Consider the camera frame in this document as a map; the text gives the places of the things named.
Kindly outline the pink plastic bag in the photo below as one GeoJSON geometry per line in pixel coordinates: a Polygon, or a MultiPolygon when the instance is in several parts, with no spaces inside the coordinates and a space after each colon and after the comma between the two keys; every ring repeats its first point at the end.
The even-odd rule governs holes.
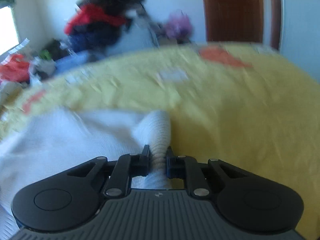
{"type": "Polygon", "coordinates": [[[170,14],[164,25],[164,31],[168,38],[176,40],[188,39],[193,33],[190,18],[183,11],[178,10],[170,14]]]}

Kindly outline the navy blue clothes on pile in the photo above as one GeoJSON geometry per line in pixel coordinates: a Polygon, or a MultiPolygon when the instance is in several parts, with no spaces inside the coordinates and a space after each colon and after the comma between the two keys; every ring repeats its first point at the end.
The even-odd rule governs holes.
{"type": "Polygon", "coordinates": [[[121,35],[121,27],[104,22],[76,25],[68,35],[71,49],[75,52],[93,50],[115,44],[121,35]]]}

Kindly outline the window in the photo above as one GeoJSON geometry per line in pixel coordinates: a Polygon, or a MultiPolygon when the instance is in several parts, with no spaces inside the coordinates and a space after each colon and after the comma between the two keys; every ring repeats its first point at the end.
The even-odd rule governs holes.
{"type": "Polygon", "coordinates": [[[12,7],[3,7],[0,10],[0,54],[4,54],[19,44],[15,18],[12,7]]]}

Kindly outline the light blue knit garment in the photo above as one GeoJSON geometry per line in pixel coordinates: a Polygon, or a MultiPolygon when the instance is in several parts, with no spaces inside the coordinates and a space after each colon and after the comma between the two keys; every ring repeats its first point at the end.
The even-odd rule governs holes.
{"type": "Polygon", "coordinates": [[[56,70],[54,75],[60,75],[87,63],[103,60],[105,57],[106,56],[103,53],[93,50],[84,50],[79,53],[69,55],[55,61],[56,70]]]}

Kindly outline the red jacket on pile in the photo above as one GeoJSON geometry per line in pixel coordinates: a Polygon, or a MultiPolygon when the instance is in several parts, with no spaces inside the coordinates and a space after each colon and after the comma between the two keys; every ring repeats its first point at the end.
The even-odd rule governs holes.
{"type": "Polygon", "coordinates": [[[67,22],[64,33],[66,35],[71,35],[74,27],[97,22],[103,22],[114,27],[119,27],[126,23],[126,19],[122,16],[107,15],[101,7],[94,4],[87,4],[82,6],[67,22]]]}

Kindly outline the white knit sweater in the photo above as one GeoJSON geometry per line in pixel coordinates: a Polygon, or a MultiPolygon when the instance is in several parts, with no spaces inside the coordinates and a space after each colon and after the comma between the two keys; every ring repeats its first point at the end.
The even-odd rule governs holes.
{"type": "Polygon", "coordinates": [[[1,209],[11,210],[23,187],[95,157],[117,160],[151,151],[150,173],[132,182],[139,189],[169,189],[165,152],[171,141],[170,117],[164,111],[116,110],[73,112],[64,108],[39,115],[1,141],[1,209]]]}

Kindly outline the brown wooden door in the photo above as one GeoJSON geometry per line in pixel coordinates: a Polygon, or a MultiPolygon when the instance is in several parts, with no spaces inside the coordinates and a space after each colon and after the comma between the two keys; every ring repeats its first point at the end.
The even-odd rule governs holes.
{"type": "Polygon", "coordinates": [[[208,42],[280,46],[281,0],[203,0],[208,42]]]}

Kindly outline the yellow carrot print bedsheet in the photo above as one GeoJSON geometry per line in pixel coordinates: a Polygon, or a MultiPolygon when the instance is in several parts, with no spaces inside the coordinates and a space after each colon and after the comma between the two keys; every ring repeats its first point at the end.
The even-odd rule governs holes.
{"type": "Polygon", "coordinates": [[[88,63],[9,101],[1,138],[58,106],[167,111],[176,153],[217,157],[293,188],[305,205],[299,233],[319,236],[319,84],[278,53],[223,43],[88,63]]]}

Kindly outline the red plastic bag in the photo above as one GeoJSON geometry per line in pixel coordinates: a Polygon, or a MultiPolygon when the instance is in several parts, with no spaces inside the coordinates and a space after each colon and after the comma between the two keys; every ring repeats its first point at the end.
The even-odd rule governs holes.
{"type": "Polygon", "coordinates": [[[1,63],[1,81],[27,82],[29,81],[30,63],[22,54],[11,54],[1,63]]]}

